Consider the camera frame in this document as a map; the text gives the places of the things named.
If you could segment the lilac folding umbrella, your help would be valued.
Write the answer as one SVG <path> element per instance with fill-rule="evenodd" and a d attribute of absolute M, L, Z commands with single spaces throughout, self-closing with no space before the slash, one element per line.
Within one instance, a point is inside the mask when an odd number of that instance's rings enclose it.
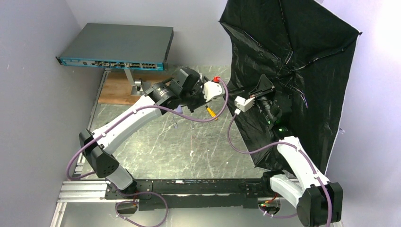
<path fill-rule="evenodd" d="M 337 137 L 360 32 L 314 0 L 229 0 L 219 23 L 232 44 L 228 109 L 247 97 L 262 74 L 274 84 L 288 125 L 322 172 Z M 258 107 L 235 118 L 258 168 L 291 171 Z"/>

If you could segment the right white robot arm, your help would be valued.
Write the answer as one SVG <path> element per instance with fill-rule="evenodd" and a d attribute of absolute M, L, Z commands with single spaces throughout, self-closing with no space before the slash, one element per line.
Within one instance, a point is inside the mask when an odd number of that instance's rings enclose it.
<path fill-rule="evenodd" d="M 288 125 L 291 110 L 279 105 L 278 97 L 273 82 L 264 74 L 249 92 L 249 100 L 265 118 L 272 140 L 270 148 L 285 160 L 296 180 L 291 180 L 282 169 L 270 170 L 262 175 L 263 186 L 284 197 L 305 227 L 339 222 L 343 188 L 331 182 L 307 155 Z"/>

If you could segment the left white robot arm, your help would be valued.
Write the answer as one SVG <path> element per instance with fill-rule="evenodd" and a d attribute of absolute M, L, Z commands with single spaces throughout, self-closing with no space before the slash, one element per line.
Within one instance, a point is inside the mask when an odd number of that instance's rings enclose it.
<path fill-rule="evenodd" d="M 137 192 L 134 177 L 119 163 L 113 153 L 132 134 L 148 122 L 164 115 L 166 109 L 178 106 L 194 109 L 206 103 L 205 84 L 210 79 L 191 68 L 181 68 L 168 79 L 153 84 L 139 100 L 108 124 L 79 134 L 83 156 L 99 178 L 108 179 L 121 192 Z"/>

